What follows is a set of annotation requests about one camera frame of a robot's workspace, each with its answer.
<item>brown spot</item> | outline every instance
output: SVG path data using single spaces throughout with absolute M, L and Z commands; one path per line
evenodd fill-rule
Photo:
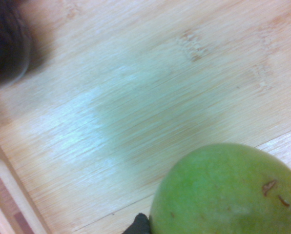
M 264 196 L 267 196 L 267 193 L 270 189 L 273 188 L 273 186 L 275 186 L 275 184 L 277 183 L 277 180 L 272 180 L 270 182 L 268 182 L 267 184 L 264 184 L 262 187 L 262 192 L 264 194 Z
M 196 62 L 197 60 L 201 59 L 202 57 L 200 55 L 195 55 L 191 58 L 192 62 Z
M 282 198 L 282 196 L 278 195 L 278 198 L 279 198 L 279 200 L 281 201 L 281 203 L 282 203 L 283 205 L 285 205 L 286 207 L 289 207 L 289 206 L 290 206 L 290 204 L 289 204 L 286 200 L 284 200 L 284 199 Z

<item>black object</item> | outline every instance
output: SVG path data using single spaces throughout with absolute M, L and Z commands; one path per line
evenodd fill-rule
M 150 234 L 150 222 L 147 216 L 139 213 L 134 222 L 123 232 L 123 234 Z
M 0 0 L 0 87 L 20 78 L 30 60 L 31 38 L 12 0 Z

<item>wooden surface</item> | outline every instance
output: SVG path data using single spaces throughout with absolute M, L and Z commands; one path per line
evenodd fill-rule
M 291 167 L 291 0 L 26 0 L 0 145 L 54 234 L 120 234 L 190 151 Z

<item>green mango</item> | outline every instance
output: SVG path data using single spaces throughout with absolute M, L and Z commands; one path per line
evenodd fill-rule
M 291 234 L 291 170 L 240 144 L 204 146 L 161 182 L 152 234 Z

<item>wood grain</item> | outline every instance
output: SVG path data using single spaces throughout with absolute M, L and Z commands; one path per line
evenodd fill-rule
M 27 0 L 21 11 L 36 51 L 0 90 L 0 145 L 53 233 L 120 234 L 205 144 L 291 166 L 291 0 Z

